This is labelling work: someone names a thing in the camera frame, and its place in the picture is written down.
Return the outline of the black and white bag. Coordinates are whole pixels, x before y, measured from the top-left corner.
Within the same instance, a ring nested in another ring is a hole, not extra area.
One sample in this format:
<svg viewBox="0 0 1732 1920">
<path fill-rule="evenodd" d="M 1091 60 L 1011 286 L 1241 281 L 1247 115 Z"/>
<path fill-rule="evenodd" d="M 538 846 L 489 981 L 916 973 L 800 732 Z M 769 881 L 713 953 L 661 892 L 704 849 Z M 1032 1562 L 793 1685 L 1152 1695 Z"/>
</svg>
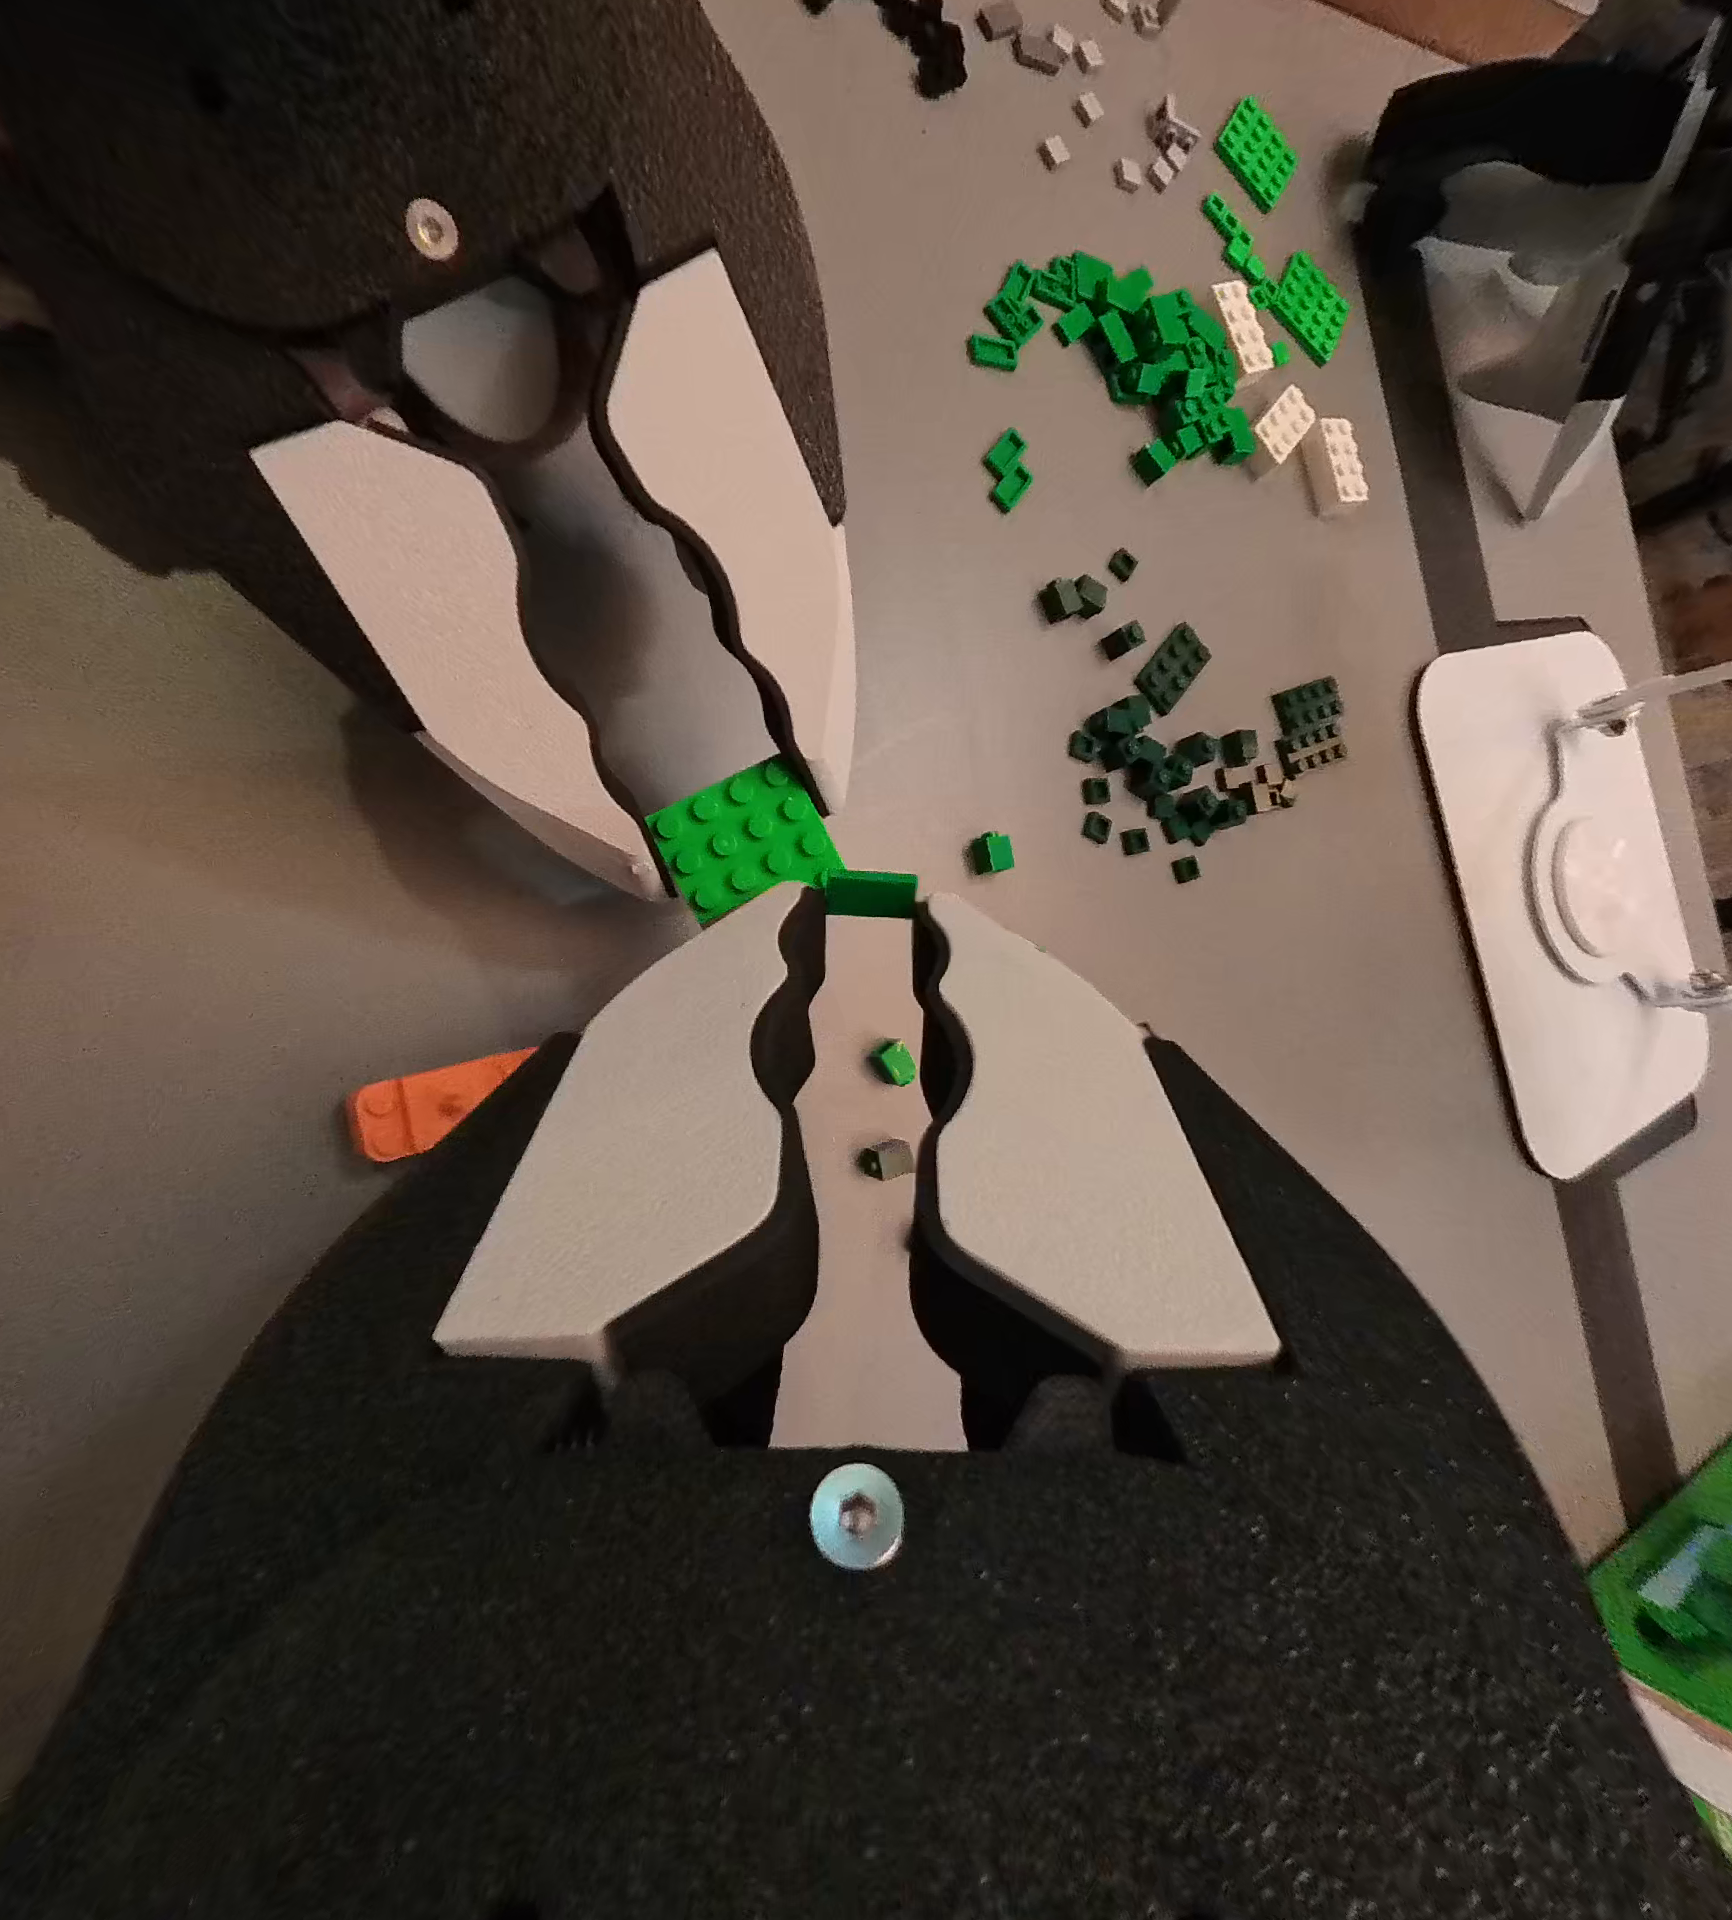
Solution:
<svg viewBox="0 0 1732 1920">
<path fill-rule="evenodd" d="M 1523 523 L 1575 490 L 1732 207 L 1732 39 L 1664 68 L 1501 60 L 1401 89 L 1365 158 L 1367 269 L 1425 269 L 1454 421 Z"/>
</svg>

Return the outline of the white lego brick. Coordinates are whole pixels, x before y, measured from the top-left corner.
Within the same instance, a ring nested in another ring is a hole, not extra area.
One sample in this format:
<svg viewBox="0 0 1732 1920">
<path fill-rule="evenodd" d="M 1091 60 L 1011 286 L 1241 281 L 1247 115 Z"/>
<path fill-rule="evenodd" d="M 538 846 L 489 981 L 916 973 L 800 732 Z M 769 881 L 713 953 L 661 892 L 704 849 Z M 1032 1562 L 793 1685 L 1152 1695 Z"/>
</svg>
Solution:
<svg viewBox="0 0 1732 1920">
<path fill-rule="evenodd" d="M 1269 338 L 1263 306 L 1245 279 L 1212 286 L 1214 311 L 1234 365 L 1234 388 L 1245 391 L 1286 365 L 1285 350 Z"/>
<path fill-rule="evenodd" d="M 1301 443 L 1313 515 L 1321 521 L 1359 515 L 1370 502 L 1370 481 L 1354 425 L 1317 417 Z"/>
<path fill-rule="evenodd" d="M 1250 478 L 1263 483 L 1285 472 L 1319 425 L 1317 409 L 1299 384 L 1288 384 L 1253 421 L 1255 450 L 1247 458 Z"/>
</svg>

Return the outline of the group of grey lego bricks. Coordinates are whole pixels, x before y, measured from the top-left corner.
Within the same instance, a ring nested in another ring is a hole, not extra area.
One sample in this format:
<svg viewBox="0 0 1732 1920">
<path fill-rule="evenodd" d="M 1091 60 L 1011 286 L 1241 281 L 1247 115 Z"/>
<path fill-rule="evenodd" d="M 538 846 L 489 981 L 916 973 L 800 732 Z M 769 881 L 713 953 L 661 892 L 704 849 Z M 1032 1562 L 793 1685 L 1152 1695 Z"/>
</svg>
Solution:
<svg viewBox="0 0 1732 1920">
<path fill-rule="evenodd" d="M 1182 3 L 973 6 L 975 37 L 1043 84 L 1058 118 L 1035 141 L 1049 177 L 1092 171 L 1125 199 L 1161 196 L 1209 144 L 1171 63 Z"/>
</svg>

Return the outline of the orange brick separator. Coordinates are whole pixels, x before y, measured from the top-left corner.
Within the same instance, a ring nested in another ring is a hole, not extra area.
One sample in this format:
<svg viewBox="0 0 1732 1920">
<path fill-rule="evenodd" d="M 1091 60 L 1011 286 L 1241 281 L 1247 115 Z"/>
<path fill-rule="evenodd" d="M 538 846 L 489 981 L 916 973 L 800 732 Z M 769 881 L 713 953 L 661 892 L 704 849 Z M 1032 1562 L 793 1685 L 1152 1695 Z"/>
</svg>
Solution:
<svg viewBox="0 0 1732 1920">
<path fill-rule="evenodd" d="M 533 1056 L 535 1048 L 496 1052 L 446 1068 L 369 1082 L 344 1101 L 356 1155 L 377 1167 L 421 1158 L 450 1137 Z"/>
</svg>

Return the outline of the cluster of small green lego plates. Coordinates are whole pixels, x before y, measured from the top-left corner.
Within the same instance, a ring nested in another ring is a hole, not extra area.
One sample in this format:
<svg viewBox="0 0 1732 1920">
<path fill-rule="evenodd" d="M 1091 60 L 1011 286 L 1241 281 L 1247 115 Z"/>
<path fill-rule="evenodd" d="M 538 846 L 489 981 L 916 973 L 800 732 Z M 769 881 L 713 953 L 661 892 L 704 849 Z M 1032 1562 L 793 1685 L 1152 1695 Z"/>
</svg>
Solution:
<svg viewBox="0 0 1732 1920">
<path fill-rule="evenodd" d="M 1221 192 L 1209 192 L 1200 210 L 1221 241 L 1221 259 L 1234 275 L 1242 276 L 1253 306 L 1275 312 L 1281 284 L 1270 275 L 1238 210 Z"/>
</svg>

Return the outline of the large bright green lego plate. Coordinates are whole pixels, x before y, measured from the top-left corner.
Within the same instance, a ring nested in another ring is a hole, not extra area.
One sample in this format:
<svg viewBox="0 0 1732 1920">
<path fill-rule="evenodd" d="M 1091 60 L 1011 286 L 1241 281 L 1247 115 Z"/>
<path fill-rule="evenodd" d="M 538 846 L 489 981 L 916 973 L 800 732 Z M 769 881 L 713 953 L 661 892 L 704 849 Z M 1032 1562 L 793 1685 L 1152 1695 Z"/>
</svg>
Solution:
<svg viewBox="0 0 1732 1920">
<path fill-rule="evenodd" d="M 1290 253 L 1282 272 L 1255 288 L 1255 305 L 1319 368 L 1333 363 L 1353 314 L 1351 300 L 1307 250 Z"/>
<path fill-rule="evenodd" d="M 1286 133 L 1255 94 L 1234 103 L 1214 136 L 1214 156 L 1263 214 L 1282 203 L 1301 164 Z"/>
</svg>

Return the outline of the pile of bright green lego bricks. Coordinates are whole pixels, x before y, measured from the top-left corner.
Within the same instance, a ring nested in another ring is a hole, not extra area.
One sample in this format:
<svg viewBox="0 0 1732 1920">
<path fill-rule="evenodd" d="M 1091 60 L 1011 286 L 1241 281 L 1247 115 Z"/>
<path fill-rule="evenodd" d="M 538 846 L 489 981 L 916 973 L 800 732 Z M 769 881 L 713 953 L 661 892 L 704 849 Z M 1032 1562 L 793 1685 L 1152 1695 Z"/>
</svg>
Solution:
<svg viewBox="0 0 1732 1920">
<path fill-rule="evenodd" d="M 1242 468 L 1263 450 L 1238 403 L 1238 348 L 1188 288 L 1161 288 L 1149 269 L 1119 271 L 1095 253 L 1014 261 L 967 336 L 975 371 L 1018 372 L 1025 350 L 1051 338 L 1084 353 L 1115 409 L 1145 439 L 1126 466 L 1150 488 L 1180 468 Z"/>
</svg>

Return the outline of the pile of dark green lego bricks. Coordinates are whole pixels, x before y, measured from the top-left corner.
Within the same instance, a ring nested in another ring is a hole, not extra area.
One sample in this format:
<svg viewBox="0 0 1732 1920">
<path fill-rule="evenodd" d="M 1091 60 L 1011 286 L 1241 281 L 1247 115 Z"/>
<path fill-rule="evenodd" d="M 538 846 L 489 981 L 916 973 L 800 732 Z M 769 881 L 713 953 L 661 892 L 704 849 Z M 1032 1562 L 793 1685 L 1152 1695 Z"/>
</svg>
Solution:
<svg viewBox="0 0 1732 1920">
<path fill-rule="evenodd" d="M 1141 619 L 1110 620 L 1113 591 L 1136 571 L 1136 556 L 1119 548 L 1105 575 L 1047 580 L 1035 606 L 1051 628 L 1084 630 L 1095 659 L 1123 671 L 1123 689 L 1100 697 L 1066 738 L 1083 843 L 1155 861 L 1184 891 L 1203 881 L 1217 843 L 1290 814 L 1310 781 L 1346 765 L 1346 703 L 1337 679 L 1321 677 L 1273 690 L 1263 727 L 1180 729 L 1212 649 L 1188 620 L 1156 633 Z"/>
</svg>

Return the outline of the bright green square lego plate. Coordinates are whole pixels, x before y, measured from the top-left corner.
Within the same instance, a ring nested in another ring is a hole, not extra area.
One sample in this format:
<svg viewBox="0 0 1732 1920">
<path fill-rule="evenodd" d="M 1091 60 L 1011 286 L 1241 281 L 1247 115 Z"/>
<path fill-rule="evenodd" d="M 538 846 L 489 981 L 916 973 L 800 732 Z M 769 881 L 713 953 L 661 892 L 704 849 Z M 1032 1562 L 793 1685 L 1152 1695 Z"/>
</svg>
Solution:
<svg viewBox="0 0 1732 1920">
<path fill-rule="evenodd" d="M 847 871 L 827 816 L 784 756 L 751 765 L 642 819 L 670 888 L 700 929 L 784 884 Z"/>
</svg>

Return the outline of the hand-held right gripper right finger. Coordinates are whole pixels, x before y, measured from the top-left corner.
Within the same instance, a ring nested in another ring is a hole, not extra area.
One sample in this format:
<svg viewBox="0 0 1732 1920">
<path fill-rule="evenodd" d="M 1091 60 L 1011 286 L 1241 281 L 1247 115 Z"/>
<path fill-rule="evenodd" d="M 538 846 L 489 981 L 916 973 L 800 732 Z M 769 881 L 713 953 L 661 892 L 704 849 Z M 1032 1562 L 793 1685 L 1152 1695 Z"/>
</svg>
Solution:
<svg viewBox="0 0 1732 1920">
<path fill-rule="evenodd" d="M 912 932 L 926 1250 L 1113 1377 L 1275 1363 L 1147 1029 L 973 899 Z"/>
</svg>

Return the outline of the white stand base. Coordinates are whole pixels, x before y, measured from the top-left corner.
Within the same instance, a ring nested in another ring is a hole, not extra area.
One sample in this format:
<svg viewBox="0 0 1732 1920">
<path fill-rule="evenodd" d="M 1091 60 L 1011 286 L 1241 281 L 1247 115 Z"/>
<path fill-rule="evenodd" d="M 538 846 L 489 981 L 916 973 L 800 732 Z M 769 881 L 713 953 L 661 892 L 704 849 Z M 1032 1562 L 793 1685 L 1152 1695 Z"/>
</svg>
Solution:
<svg viewBox="0 0 1732 1920">
<path fill-rule="evenodd" d="M 1732 660 L 1628 683 L 1589 628 L 1444 652 L 1413 723 L 1509 1106 L 1536 1173 L 1611 1164 L 1703 1086 L 1732 979 L 1697 969 L 1640 718 Z"/>
</svg>

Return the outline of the group of black lego bricks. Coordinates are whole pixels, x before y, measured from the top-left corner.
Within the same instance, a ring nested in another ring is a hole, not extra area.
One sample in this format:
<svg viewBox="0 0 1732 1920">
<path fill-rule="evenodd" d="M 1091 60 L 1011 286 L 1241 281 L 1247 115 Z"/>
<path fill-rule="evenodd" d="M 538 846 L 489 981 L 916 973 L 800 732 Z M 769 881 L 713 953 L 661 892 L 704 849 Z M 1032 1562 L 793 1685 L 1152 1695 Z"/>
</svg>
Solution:
<svg viewBox="0 0 1732 1920">
<path fill-rule="evenodd" d="M 912 59 L 912 86 L 940 103 L 969 83 L 967 34 L 944 3 L 872 3 L 885 31 Z"/>
</svg>

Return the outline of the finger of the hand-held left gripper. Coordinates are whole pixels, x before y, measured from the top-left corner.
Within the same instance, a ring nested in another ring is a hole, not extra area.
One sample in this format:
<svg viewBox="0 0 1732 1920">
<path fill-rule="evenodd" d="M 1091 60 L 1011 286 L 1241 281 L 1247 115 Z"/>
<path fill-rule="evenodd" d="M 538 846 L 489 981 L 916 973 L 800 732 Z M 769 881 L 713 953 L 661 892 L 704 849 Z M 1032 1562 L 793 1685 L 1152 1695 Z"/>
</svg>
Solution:
<svg viewBox="0 0 1732 1920">
<path fill-rule="evenodd" d="M 471 464 L 375 425 L 326 423 L 252 464 L 425 746 L 538 844 L 634 901 L 662 901 L 649 832 L 608 789 L 586 717 L 541 669 L 522 555 Z"/>
<path fill-rule="evenodd" d="M 848 535 L 828 515 L 717 247 L 627 302 L 591 393 L 591 435 L 704 595 L 774 750 L 822 812 L 842 812 L 858 703 Z"/>
</svg>

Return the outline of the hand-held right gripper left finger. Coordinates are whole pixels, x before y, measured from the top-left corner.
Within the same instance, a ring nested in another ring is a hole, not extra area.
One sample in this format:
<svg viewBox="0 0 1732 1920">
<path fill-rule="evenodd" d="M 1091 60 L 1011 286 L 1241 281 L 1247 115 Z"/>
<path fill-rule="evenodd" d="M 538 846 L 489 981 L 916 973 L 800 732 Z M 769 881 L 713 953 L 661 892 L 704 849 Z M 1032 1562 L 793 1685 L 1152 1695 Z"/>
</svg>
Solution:
<svg viewBox="0 0 1732 1920">
<path fill-rule="evenodd" d="M 805 1327 L 818 1219 L 796 1110 L 825 897 L 765 892 L 586 1025 L 443 1311 L 460 1360 L 756 1379 Z"/>
</svg>

